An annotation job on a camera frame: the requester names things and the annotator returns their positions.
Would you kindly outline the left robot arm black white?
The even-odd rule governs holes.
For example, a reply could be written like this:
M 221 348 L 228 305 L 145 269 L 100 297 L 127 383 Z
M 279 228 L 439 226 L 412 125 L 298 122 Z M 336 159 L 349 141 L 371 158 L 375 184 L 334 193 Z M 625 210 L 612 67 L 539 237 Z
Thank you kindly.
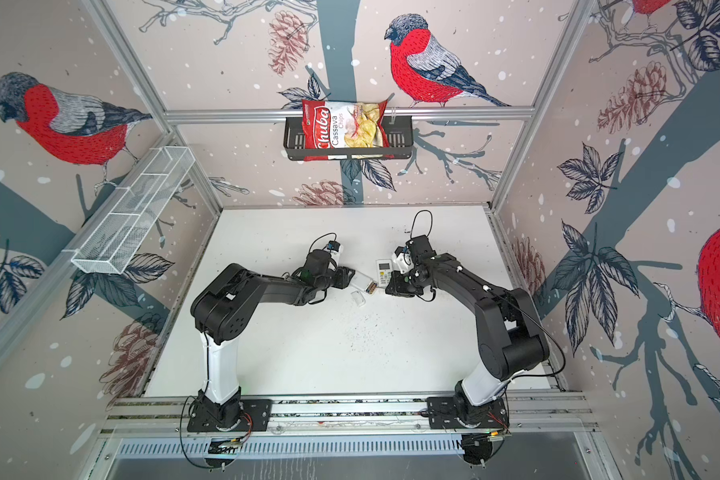
M 250 407 L 242 400 L 238 378 L 239 337 L 258 306 L 276 303 L 301 307 L 325 300 L 328 290 L 343 290 L 357 276 L 341 266 L 338 249 L 315 249 L 304 264 L 284 276 L 228 265 L 193 301 L 190 313 L 205 343 L 206 384 L 191 403 L 191 433 L 263 431 L 270 404 Z

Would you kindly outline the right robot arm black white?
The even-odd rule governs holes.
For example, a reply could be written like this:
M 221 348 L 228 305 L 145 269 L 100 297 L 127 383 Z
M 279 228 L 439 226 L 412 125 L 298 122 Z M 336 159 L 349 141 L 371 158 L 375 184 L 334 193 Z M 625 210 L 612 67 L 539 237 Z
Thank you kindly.
M 510 382 L 550 355 L 538 316 L 530 311 L 528 292 L 508 290 L 479 277 L 455 256 L 437 253 L 426 235 L 397 247 L 392 263 L 386 294 L 421 299 L 429 288 L 433 296 L 449 294 L 473 314 L 479 362 L 457 382 L 452 412 L 466 428 L 486 428 L 490 422 L 504 425 L 495 410 Z

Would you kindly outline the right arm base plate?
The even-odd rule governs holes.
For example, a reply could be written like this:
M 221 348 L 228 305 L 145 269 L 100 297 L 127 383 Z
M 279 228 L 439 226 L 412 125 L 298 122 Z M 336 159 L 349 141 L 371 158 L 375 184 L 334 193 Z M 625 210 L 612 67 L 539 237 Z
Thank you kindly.
M 506 430 L 509 427 L 508 410 L 503 398 L 474 406 L 460 395 L 428 397 L 423 416 L 434 430 Z

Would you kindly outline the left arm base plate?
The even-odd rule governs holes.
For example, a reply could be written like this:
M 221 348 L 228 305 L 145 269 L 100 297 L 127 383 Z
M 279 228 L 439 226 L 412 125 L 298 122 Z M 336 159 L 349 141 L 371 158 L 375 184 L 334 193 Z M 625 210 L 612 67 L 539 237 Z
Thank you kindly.
M 194 400 L 187 415 L 191 433 L 263 432 L 267 430 L 273 402 L 270 399 L 230 399 L 216 404 L 206 397 Z

